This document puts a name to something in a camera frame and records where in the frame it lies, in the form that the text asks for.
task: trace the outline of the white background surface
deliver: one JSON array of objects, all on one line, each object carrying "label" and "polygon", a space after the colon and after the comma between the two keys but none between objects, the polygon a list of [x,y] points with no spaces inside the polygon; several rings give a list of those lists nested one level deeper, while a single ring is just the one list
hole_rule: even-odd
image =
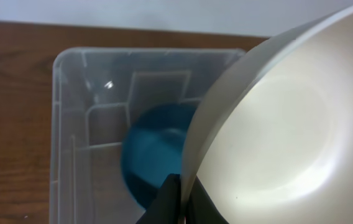
[{"label": "white background surface", "polygon": [[1,21],[277,35],[353,0],[0,0]]}]

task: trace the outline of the wood grain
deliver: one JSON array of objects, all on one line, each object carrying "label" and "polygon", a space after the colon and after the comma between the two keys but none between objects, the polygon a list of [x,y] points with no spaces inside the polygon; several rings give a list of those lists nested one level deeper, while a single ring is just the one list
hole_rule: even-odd
[{"label": "wood grain", "polygon": [[0,223],[48,223],[52,62],[70,47],[250,50],[264,38],[0,23]]}]

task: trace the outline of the clear plastic container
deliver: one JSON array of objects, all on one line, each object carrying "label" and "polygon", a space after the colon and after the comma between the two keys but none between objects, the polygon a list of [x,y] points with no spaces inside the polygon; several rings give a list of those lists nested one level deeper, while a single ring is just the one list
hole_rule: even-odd
[{"label": "clear plastic container", "polygon": [[147,109],[198,105],[244,51],[73,48],[53,64],[50,223],[135,223],[121,142]]}]

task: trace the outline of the blue round object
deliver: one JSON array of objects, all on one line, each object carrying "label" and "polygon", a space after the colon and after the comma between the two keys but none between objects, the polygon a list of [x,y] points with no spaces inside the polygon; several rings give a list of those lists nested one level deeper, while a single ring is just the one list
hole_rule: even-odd
[{"label": "blue round object", "polygon": [[122,144],[121,170],[131,194],[144,208],[168,174],[180,174],[183,144],[196,108],[162,105],[144,113]]}]

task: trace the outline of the brown wooden surface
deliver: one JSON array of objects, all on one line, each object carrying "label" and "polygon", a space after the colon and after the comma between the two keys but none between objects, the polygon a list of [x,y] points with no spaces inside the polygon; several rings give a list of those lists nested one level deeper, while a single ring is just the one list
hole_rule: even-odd
[{"label": "brown wooden surface", "polygon": [[48,223],[52,62],[69,47],[249,50],[265,39],[0,23],[0,223]]}]

